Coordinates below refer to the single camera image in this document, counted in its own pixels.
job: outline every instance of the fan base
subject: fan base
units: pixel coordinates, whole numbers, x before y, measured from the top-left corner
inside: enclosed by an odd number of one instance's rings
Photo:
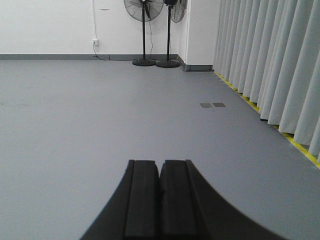
[[[156,61],[151,59],[137,59],[134,60],[132,64],[140,67],[149,67],[156,65]]]
[[[156,65],[157,67],[160,67],[160,68],[170,69],[170,68],[179,67],[180,63],[174,60],[169,60],[169,61],[164,60],[164,61],[158,61]]]

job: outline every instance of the standing fan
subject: standing fan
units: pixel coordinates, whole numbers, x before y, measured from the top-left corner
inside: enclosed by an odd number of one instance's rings
[[[124,6],[131,17],[142,22],[143,58],[134,60],[132,64],[143,67],[156,65],[155,61],[146,59],[146,21],[151,21],[160,14],[164,6],[163,0],[124,0]]]
[[[164,4],[168,6],[168,39],[166,60],[158,61],[156,65],[160,68],[176,68],[180,66],[180,63],[170,59],[170,28],[171,20],[175,23],[179,23],[186,12],[188,0],[163,0]]]

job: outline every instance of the gray baseboard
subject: gray baseboard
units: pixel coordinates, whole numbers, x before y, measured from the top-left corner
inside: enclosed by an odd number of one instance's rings
[[[100,59],[106,61],[132,61],[142,58],[142,54],[98,54]],[[153,60],[165,60],[166,54],[153,54]],[[94,54],[0,54],[0,60],[99,60]]]
[[[188,65],[178,56],[178,61],[185,72],[213,72],[212,65]]]
[[[106,61],[133,61],[141,59],[142,54],[98,54],[101,60]],[[166,54],[153,54],[153,60],[166,60]],[[212,65],[188,65],[177,55],[172,54],[171,59],[177,59],[186,72],[212,72]],[[94,54],[0,54],[0,60],[99,60]]]

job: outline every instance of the white wall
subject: white wall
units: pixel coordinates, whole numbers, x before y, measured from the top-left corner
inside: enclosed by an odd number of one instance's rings
[[[189,0],[184,19],[171,23],[171,52],[186,64],[213,64],[219,4]],[[94,0],[94,6],[96,52],[141,54],[142,23],[127,13],[123,0]],[[153,54],[167,52],[167,14],[164,5],[151,21]],[[2,0],[0,16],[0,54],[93,54],[92,0]],[[147,23],[147,54],[150,50]]]
[[[189,26],[185,63],[213,65],[219,27],[220,0],[189,2]]]
[[[142,53],[142,23],[127,13],[123,0],[94,0],[94,4],[100,43],[97,53]],[[167,50],[167,12],[163,7],[151,22],[154,54],[164,54]],[[93,53],[91,0],[2,0],[0,16],[0,54]],[[177,53],[179,46],[177,27],[172,25],[172,53]],[[146,34],[148,53],[149,24]]]

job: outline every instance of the electrical outlet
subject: electrical outlet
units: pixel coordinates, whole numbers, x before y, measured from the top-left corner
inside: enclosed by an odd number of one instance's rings
[[[93,39],[93,45],[99,46],[99,40],[98,39]]]

